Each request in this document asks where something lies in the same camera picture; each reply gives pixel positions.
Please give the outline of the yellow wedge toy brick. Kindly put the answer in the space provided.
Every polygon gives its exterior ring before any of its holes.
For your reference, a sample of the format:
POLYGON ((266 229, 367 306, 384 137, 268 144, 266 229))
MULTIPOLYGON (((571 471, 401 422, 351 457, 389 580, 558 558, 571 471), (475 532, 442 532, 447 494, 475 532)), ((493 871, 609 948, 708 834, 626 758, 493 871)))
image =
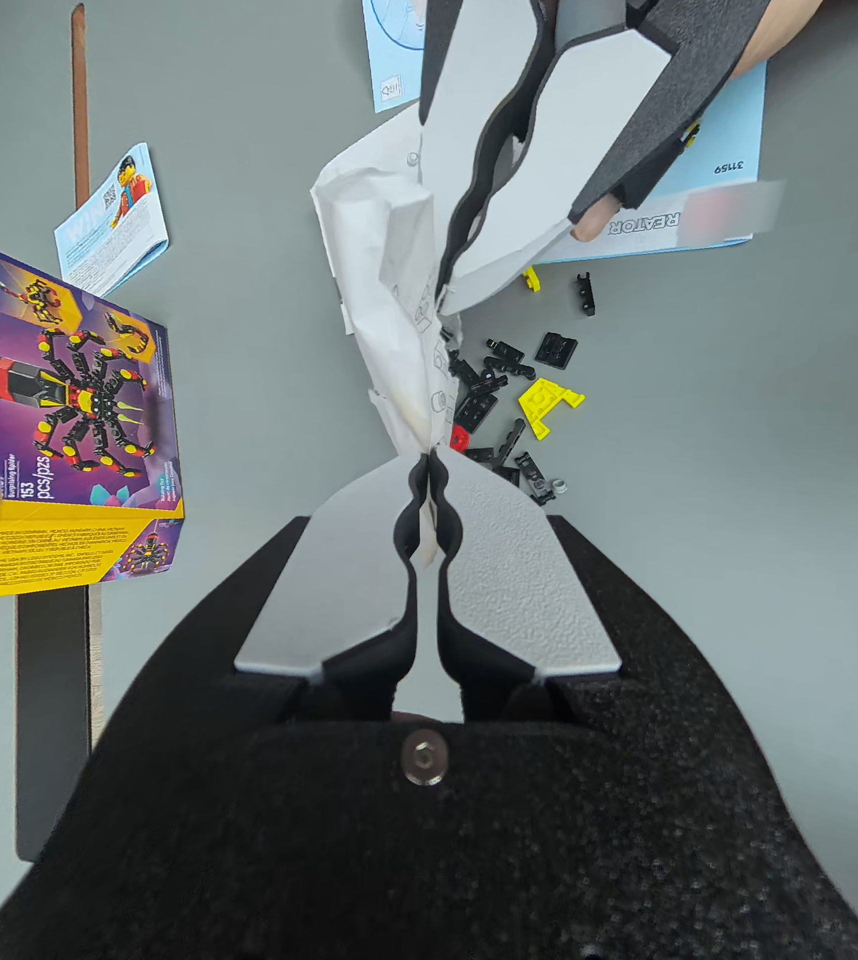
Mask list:
POLYGON ((572 409, 577 409, 586 399, 583 393, 568 390, 546 378, 538 378, 528 390, 518 398, 519 406, 531 426, 532 433, 538 441, 546 438, 551 430, 545 424, 545 417, 551 414, 562 402, 572 409))

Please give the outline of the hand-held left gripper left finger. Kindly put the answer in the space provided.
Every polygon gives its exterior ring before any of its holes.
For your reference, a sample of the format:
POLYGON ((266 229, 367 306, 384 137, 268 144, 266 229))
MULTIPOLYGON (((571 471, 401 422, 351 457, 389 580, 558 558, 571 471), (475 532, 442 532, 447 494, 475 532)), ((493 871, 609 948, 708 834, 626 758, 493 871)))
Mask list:
POLYGON ((351 716, 390 716, 417 650, 417 576, 429 458, 405 455, 310 517, 235 657, 237 670, 335 690, 351 716))

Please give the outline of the white paper bag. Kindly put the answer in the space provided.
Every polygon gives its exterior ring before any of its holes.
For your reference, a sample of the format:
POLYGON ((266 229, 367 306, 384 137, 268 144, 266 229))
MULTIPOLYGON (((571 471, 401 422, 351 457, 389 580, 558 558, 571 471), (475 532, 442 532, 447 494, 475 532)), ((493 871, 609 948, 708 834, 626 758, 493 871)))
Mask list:
POLYGON ((434 198, 419 179, 413 104, 320 171, 311 189, 347 333, 400 455, 451 438, 459 385, 437 316, 434 198))

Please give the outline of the person's right hand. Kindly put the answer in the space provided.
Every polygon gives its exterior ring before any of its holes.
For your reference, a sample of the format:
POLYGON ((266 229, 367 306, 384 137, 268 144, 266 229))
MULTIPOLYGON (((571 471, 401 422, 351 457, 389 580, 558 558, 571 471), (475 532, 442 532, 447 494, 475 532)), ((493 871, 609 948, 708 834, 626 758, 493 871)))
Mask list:
MULTIPOLYGON (((730 73, 729 80, 740 78, 758 64, 765 63, 795 39, 813 19, 822 1, 771 1, 730 73)), ((572 228, 571 235, 579 242, 595 240, 623 203, 606 195, 592 205, 572 228)))

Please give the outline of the black grille plate brick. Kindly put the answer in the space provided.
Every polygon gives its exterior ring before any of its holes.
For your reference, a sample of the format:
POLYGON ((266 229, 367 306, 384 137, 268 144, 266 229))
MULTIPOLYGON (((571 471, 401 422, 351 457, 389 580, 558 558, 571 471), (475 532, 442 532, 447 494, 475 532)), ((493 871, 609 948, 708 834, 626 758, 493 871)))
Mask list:
POLYGON ((560 333, 548 331, 536 353, 534 361, 544 366, 558 370, 565 370, 569 365, 577 347, 578 340, 563 336, 560 333))

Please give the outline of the purple yellow toy box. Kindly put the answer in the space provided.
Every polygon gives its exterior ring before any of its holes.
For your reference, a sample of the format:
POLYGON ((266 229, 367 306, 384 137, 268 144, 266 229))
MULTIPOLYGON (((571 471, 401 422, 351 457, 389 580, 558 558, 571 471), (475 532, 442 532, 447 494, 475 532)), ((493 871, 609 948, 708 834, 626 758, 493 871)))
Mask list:
POLYGON ((167 571, 184 516, 166 330, 0 254, 0 596, 167 571))

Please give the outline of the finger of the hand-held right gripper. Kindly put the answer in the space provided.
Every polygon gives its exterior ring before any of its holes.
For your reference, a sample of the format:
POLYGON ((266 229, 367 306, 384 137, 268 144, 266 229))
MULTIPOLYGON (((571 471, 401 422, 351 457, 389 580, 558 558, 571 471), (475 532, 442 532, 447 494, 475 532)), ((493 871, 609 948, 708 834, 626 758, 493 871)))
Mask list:
POLYGON ((428 2, 420 181, 434 198, 438 297, 493 189, 501 150, 528 122, 546 69, 547 23, 538 2, 428 2))
POLYGON ((536 96, 525 149, 455 259, 441 314, 499 292, 569 232, 579 194, 671 59, 638 30, 561 53, 536 96))

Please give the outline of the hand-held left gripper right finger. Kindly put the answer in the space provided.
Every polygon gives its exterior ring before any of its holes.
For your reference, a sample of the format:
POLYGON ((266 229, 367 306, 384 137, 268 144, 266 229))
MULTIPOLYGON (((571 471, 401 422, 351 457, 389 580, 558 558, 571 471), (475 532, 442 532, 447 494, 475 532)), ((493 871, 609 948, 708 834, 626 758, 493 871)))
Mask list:
POLYGON ((551 704, 557 682, 618 674, 603 620, 531 498, 444 447, 430 458, 430 490, 444 555, 437 650, 464 721, 501 719, 528 689, 551 704))

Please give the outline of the grey desk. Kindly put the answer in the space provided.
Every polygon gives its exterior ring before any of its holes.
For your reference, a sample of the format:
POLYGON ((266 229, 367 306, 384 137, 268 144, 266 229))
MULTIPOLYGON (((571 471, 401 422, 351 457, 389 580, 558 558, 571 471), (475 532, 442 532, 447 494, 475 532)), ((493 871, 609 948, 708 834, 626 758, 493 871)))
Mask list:
MULTIPOLYGON (((86 2, 92 176, 146 141, 171 246, 114 296, 170 331, 186 525, 101 590, 110 712, 193 603, 393 454, 344 334, 310 187, 373 129, 360 2, 86 2)), ((858 911, 858 2, 770 64, 747 245, 540 272, 463 315, 573 335, 586 394, 534 445, 557 509, 698 643, 858 911)))

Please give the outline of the pile of black toy bricks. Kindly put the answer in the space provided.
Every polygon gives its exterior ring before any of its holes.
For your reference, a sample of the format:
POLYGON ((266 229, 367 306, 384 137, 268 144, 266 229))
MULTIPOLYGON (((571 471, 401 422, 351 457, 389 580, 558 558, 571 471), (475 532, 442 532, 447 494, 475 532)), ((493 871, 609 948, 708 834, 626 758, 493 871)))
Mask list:
POLYGON ((525 480, 530 489, 530 498, 537 505, 544 506, 563 495, 568 487, 564 479, 548 479, 531 453, 517 450, 518 442, 526 430, 530 430, 535 438, 520 406, 521 415, 513 421, 500 445, 470 445, 472 435, 495 409, 498 393, 507 388, 510 378, 523 379, 528 384, 526 390, 536 379, 544 378, 526 362, 524 352, 510 343, 489 339, 485 346, 487 354, 483 357, 480 369, 475 369, 458 350, 449 351, 449 371, 465 389, 464 396, 457 402, 450 446, 517 488, 525 480))

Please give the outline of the small blue leaflet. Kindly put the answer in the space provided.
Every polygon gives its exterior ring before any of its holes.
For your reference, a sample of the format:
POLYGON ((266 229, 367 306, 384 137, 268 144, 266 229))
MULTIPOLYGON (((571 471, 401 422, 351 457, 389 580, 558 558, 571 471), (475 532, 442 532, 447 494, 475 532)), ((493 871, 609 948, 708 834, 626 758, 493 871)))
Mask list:
POLYGON ((64 282, 107 296, 169 246, 156 176, 145 142, 54 231, 64 282))

